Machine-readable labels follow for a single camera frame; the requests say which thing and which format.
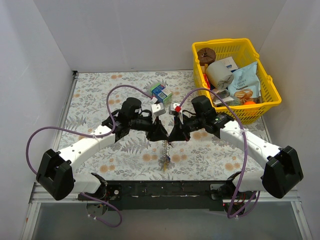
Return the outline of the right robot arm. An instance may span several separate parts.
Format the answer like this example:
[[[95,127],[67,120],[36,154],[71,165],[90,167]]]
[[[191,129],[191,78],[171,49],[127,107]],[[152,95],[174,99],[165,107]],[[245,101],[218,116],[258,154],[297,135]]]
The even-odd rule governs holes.
[[[304,178],[298,153],[291,146],[281,148],[241,129],[230,115],[216,113],[204,95],[195,97],[191,104],[195,111],[191,117],[183,114],[179,104],[169,106],[169,114],[174,116],[169,142],[189,141],[192,132],[205,129],[207,133],[242,150],[262,168],[244,175],[240,172],[231,175],[221,187],[230,198],[237,199],[248,191],[266,191],[281,199]]]

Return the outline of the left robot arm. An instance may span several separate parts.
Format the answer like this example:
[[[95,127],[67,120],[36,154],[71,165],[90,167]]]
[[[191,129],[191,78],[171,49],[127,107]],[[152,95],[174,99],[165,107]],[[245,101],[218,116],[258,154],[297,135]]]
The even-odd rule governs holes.
[[[97,173],[77,174],[76,170],[93,155],[127,136],[130,130],[145,132],[150,142],[166,141],[168,133],[159,117],[165,114],[163,103],[156,102],[143,110],[142,102],[127,98],[121,109],[115,110],[89,137],[54,151],[47,150],[42,157],[36,180],[56,200],[69,194],[85,193],[95,200],[107,194],[107,181]]]

